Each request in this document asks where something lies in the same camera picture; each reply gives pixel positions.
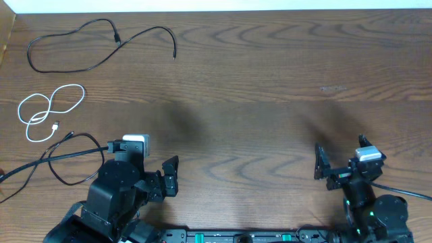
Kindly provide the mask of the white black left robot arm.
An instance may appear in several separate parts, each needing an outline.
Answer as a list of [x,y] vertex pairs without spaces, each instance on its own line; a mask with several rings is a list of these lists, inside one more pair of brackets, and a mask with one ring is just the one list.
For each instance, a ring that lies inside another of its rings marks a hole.
[[149,202],[162,202],[178,193],[178,156],[162,170],[148,172],[147,137],[114,140],[108,144],[114,159],[104,163],[90,185],[85,201],[75,203],[45,242],[162,242],[161,230],[137,215]]

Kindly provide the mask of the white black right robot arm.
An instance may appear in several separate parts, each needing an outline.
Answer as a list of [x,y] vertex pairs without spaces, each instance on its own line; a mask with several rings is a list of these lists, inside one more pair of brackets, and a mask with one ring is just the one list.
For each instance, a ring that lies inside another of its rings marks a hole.
[[331,230],[328,242],[413,242],[406,222],[408,204],[400,196],[375,196],[373,181],[382,175],[386,156],[364,135],[360,147],[346,167],[333,169],[319,144],[315,145],[314,179],[326,179],[328,190],[344,191],[344,211],[348,226]]

